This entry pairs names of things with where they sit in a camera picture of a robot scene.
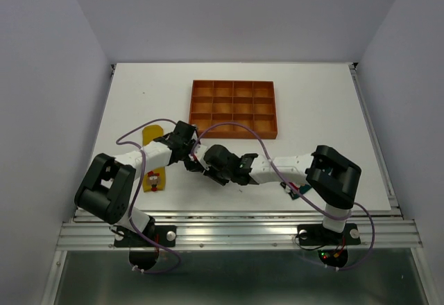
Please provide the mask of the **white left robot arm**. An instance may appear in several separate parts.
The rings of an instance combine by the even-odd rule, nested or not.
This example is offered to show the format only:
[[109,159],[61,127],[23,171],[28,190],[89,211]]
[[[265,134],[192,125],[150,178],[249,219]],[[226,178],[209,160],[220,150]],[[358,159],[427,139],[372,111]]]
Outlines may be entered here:
[[149,144],[118,156],[95,156],[75,194],[74,203],[109,225],[130,231],[138,245],[155,240],[154,219],[135,208],[136,198],[147,172],[188,158],[196,142],[196,128],[178,121],[172,132]]

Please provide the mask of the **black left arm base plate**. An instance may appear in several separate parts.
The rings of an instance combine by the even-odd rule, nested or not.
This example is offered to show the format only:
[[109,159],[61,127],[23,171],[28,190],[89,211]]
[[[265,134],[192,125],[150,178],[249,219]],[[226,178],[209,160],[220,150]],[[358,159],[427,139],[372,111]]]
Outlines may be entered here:
[[[121,226],[111,227],[110,231],[114,235],[114,246],[117,248],[131,247],[153,247],[154,244],[147,242],[143,237],[134,231],[130,231]],[[176,246],[177,227],[175,225],[156,225],[145,237],[152,242],[163,247]]]

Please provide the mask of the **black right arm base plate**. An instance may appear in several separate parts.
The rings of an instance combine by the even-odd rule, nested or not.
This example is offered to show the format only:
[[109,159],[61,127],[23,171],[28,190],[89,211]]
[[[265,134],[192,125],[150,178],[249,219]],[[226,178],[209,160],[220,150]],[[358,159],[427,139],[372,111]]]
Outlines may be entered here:
[[321,224],[299,225],[296,238],[303,247],[361,244],[360,233],[354,223],[347,223],[342,232],[333,232]]

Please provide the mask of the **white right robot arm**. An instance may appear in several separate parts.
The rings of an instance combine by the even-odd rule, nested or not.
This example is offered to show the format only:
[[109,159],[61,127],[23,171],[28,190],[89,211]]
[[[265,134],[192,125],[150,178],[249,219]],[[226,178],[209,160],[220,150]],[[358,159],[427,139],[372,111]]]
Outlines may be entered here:
[[311,187],[325,202],[320,237],[334,243],[344,235],[346,220],[355,203],[361,168],[329,146],[317,146],[312,154],[275,157],[257,153],[237,156],[226,147],[199,147],[195,159],[204,174],[220,184],[241,186],[284,182],[290,191]]

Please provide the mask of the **dark green sock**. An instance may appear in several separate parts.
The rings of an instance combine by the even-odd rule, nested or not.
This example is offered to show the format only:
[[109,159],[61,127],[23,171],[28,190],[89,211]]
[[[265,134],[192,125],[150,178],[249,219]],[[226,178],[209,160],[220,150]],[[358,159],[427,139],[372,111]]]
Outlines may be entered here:
[[280,186],[284,189],[284,192],[288,194],[292,200],[297,200],[300,198],[297,192],[299,192],[300,195],[304,195],[311,190],[311,186],[309,184],[297,185],[291,183],[291,186],[288,186],[285,182],[281,182]]

